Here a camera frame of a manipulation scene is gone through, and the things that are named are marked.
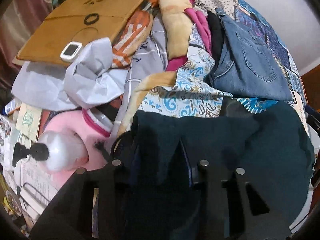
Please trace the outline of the dark teal pants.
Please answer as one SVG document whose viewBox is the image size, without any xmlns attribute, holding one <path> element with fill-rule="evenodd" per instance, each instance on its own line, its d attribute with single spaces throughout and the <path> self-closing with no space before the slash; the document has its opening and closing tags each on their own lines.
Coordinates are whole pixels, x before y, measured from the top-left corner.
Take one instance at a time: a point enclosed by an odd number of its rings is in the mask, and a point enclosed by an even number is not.
<svg viewBox="0 0 320 240">
<path fill-rule="evenodd" d="M 184 143 L 191 165 L 207 159 L 244 176 L 287 221 L 303 208 L 313 173 L 311 141 L 296 111 L 279 102 L 260 114 L 175 118 L 137 111 L 131 126 L 124 211 L 132 239 L 178 239 Z"/>
</svg>

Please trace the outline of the stack of papers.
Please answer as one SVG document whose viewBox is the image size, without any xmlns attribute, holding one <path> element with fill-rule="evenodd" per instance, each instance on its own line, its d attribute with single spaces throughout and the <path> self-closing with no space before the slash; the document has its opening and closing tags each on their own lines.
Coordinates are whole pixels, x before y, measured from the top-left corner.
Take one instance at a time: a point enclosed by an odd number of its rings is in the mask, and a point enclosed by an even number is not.
<svg viewBox="0 0 320 240">
<path fill-rule="evenodd" d="M 27 156 L 13 164 L 16 144 L 28 150 L 37 142 L 48 123 L 50 113 L 31 107 L 18 99 L 12 99 L 1 110 L 1 167 L 9 189 L 5 204 L 18 216 L 35 223 L 58 189 L 52 176 L 40 168 L 40 164 Z"/>
</svg>

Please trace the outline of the silver bottle with black cap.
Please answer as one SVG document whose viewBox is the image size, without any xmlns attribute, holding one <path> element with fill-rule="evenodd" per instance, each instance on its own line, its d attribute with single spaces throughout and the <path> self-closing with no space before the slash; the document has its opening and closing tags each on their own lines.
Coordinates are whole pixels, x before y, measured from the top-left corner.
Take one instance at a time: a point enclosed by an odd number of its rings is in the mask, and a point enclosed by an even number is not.
<svg viewBox="0 0 320 240">
<path fill-rule="evenodd" d="M 48 173 L 69 171 L 88 162 L 88 150 L 76 133 L 46 131 L 30 148 L 15 144 L 12 165 L 33 158 Z"/>
</svg>

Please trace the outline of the pink garment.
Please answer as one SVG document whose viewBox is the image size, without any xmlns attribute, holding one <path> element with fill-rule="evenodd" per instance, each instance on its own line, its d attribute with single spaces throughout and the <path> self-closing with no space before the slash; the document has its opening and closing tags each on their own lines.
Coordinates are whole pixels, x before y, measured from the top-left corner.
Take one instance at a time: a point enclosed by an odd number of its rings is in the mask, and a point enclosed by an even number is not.
<svg viewBox="0 0 320 240">
<path fill-rule="evenodd" d="M 107 118 L 103 118 L 101 113 L 96 114 L 89 110 L 76 110 L 62 112 L 53 117 L 44 132 L 76 133 L 83 140 L 89 157 L 87 163 L 77 168 L 83 167 L 88 171 L 93 171 L 107 164 L 101 150 L 97 149 L 95 144 L 105 146 L 105 140 L 110 136 L 111 128 L 112 122 Z M 48 174 L 52 176 L 53 184 L 59 189 L 77 168 Z"/>
</svg>

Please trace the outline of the patchwork patterned bedspread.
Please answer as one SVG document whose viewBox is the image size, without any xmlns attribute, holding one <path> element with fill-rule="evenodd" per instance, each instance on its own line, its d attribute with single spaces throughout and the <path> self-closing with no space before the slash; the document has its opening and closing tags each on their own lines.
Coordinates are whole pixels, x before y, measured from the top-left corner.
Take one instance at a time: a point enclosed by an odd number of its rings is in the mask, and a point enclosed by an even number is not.
<svg viewBox="0 0 320 240">
<path fill-rule="evenodd" d="M 246 24 L 263 39 L 287 79 L 292 93 L 289 104 L 305 124 L 306 101 L 300 75 L 291 54 L 272 26 L 244 0 L 193 0 L 192 3 L 192 8 L 201 11 L 206 19 L 208 12 L 214 12 L 217 7 L 226 9 L 233 20 Z M 184 65 L 170 71 L 176 73 L 175 84 L 172 87 L 157 86 L 150 90 L 138 109 L 176 118 L 211 118 L 220 115 L 223 98 L 230 97 L 231 94 L 212 88 L 204 82 L 204 77 L 212 70 L 215 61 L 212 51 L 209 53 L 205 49 L 195 25 L 189 38 L 187 59 Z"/>
</svg>

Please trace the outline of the grey white crumpled cloth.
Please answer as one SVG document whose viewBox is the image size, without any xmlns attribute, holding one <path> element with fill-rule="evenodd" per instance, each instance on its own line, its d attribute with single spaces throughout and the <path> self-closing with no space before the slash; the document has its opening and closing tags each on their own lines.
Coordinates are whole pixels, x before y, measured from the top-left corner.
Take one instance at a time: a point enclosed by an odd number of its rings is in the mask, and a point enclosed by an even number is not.
<svg viewBox="0 0 320 240">
<path fill-rule="evenodd" d="M 26 61 L 11 93 L 23 103 L 49 111 L 100 106 L 124 93 L 127 70 L 112 68 L 112 61 L 107 37 L 86 45 L 67 68 Z"/>
</svg>

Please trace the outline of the folded blue denim jeans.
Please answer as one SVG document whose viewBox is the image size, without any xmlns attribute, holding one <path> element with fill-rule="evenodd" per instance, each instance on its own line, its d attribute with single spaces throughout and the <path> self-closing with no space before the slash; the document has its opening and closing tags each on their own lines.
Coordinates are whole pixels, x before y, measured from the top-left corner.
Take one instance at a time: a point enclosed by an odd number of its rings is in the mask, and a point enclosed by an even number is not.
<svg viewBox="0 0 320 240">
<path fill-rule="evenodd" d="M 285 75 L 266 43 L 223 9 L 208 12 L 215 66 L 205 82 L 241 98 L 292 100 Z"/>
</svg>

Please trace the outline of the white small electronic device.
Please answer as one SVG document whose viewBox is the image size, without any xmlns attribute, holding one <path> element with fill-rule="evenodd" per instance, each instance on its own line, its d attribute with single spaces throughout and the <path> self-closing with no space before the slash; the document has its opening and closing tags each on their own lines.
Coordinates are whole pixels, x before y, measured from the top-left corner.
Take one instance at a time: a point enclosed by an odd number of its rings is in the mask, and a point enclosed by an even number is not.
<svg viewBox="0 0 320 240">
<path fill-rule="evenodd" d="M 83 45 L 81 42 L 71 41 L 60 53 L 60 59 L 63 62 L 73 62 L 82 50 Z"/>
</svg>

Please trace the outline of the magenta cloth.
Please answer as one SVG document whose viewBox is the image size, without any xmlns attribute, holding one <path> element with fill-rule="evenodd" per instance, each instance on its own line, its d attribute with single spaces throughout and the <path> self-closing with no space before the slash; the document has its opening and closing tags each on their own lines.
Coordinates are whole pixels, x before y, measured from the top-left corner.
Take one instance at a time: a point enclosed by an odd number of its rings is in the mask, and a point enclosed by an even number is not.
<svg viewBox="0 0 320 240">
<path fill-rule="evenodd" d="M 160 0 L 162 19 L 167 31 L 167 71 L 175 71 L 187 62 L 189 38 L 193 25 L 203 41 L 207 52 L 211 52 L 211 34 L 207 19 L 201 11 L 192 8 L 193 0 Z"/>
</svg>

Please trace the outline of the tan plush blanket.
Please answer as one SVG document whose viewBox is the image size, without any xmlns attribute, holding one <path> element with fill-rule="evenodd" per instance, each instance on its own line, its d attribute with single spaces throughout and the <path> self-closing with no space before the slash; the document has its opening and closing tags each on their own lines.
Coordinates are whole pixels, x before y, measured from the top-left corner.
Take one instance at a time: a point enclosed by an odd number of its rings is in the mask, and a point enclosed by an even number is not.
<svg viewBox="0 0 320 240">
<path fill-rule="evenodd" d="M 159 0 L 160 12 L 151 33 L 132 59 L 114 134 L 121 135 L 127 130 L 150 90 L 175 84 L 176 73 L 167 70 L 168 62 L 187 54 L 193 23 L 184 11 L 189 7 L 189 0 Z"/>
</svg>

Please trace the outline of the orange white patterned cloth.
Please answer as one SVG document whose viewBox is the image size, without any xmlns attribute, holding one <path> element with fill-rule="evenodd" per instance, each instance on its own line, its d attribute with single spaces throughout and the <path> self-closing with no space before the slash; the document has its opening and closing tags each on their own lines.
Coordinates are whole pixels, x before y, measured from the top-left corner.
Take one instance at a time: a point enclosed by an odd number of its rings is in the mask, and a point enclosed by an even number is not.
<svg viewBox="0 0 320 240">
<path fill-rule="evenodd" d="M 112 68 L 124 69 L 130 65 L 139 46 L 148 38 L 153 16 L 144 10 L 137 10 L 128 20 L 118 41 L 113 45 Z"/>
</svg>

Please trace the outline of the pink curtain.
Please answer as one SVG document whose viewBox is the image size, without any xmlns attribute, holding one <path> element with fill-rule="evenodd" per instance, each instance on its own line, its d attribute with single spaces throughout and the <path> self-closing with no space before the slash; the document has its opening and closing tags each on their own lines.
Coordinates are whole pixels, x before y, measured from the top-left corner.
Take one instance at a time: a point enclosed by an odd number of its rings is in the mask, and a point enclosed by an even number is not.
<svg viewBox="0 0 320 240">
<path fill-rule="evenodd" d="M 2 88 L 13 84 L 20 67 L 12 60 L 51 11 L 51 0 L 1 0 Z"/>
</svg>

